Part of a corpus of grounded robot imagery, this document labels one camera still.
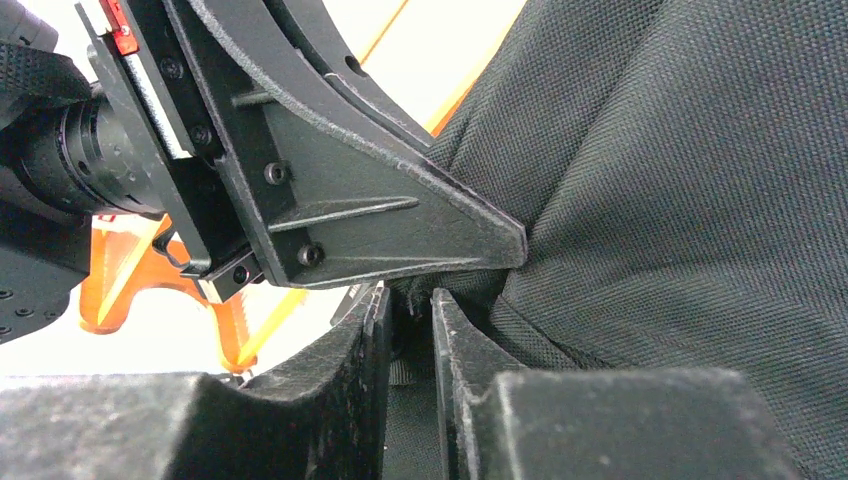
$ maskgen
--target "cylindrical motor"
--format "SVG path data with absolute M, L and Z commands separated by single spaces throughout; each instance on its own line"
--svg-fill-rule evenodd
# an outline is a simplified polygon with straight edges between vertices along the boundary
M 158 215 L 162 204 L 103 98 L 36 114 L 15 127 L 20 169 L 43 201 L 85 214 Z

